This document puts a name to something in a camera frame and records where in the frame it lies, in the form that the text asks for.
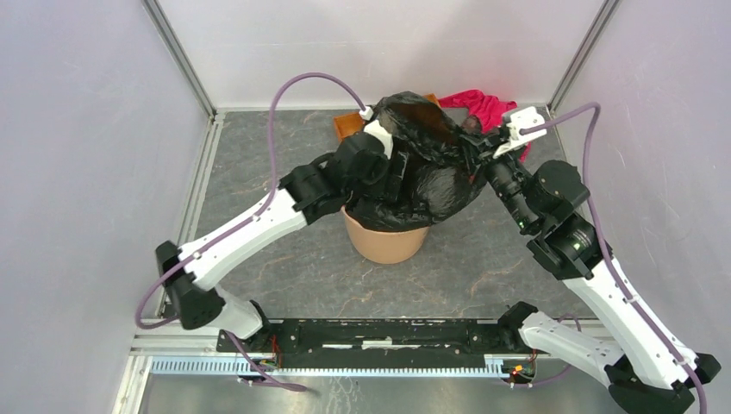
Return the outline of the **black trash bag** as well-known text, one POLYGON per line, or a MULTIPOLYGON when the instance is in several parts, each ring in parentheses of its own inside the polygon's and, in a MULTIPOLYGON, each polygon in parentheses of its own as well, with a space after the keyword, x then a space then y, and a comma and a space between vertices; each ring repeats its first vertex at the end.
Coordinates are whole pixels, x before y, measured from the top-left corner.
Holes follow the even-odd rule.
POLYGON ((394 149, 409 159, 396 201, 363 195, 346 204, 346 213, 362 227, 380 232, 429 227, 463 210, 484 189, 484 166, 468 141, 483 137, 474 116, 457 123, 412 91, 381 98, 374 114, 392 134, 394 149))

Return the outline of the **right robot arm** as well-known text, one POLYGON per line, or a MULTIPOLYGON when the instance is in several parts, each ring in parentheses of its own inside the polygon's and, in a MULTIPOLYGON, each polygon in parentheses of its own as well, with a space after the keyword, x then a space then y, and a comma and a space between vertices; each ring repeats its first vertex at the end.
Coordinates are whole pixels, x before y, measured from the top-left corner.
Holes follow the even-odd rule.
POLYGON ((504 127, 469 137, 467 145, 478 176, 529 236, 534 259, 587 304, 611 336, 596 339, 520 302, 498 321, 500 345, 561 359, 602 384, 628 413, 683 413, 692 405, 706 412, 703 388, 720 372, 719 361, 686 347, 647 308, 599 228, 578 213, 590 193, 577 168, 549 160, 529 172, 517 155, 520 142, 504 127))

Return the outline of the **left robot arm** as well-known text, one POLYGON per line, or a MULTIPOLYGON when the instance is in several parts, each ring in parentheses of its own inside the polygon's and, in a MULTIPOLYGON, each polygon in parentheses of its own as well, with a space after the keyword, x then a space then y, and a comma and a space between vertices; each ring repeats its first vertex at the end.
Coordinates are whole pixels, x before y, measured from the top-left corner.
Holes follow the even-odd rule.
POLYGON ((263 311, 225 292, 222 279, 274 241, 339 212, 357 196, 395 200, 409 156, 391 144, 386 133, 351 135, 335 151, 295 167, 273 192, 218 229, 181 247, 159 244, 159 281, 174 320, 186 330, 227 330, 248 350, 264 349, 271 329, 263 311))

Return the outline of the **orange plastic trash bin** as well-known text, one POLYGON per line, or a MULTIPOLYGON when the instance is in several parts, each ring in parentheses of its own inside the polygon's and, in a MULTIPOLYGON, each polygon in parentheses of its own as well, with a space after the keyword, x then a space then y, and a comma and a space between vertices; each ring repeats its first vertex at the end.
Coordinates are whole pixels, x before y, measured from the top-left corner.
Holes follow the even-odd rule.
POLYGON ((429 227, 404 232, 381 232, 364 228, 341 209, 350 242, 365 259, 393 265, 413 257, 422 247, 429 227))

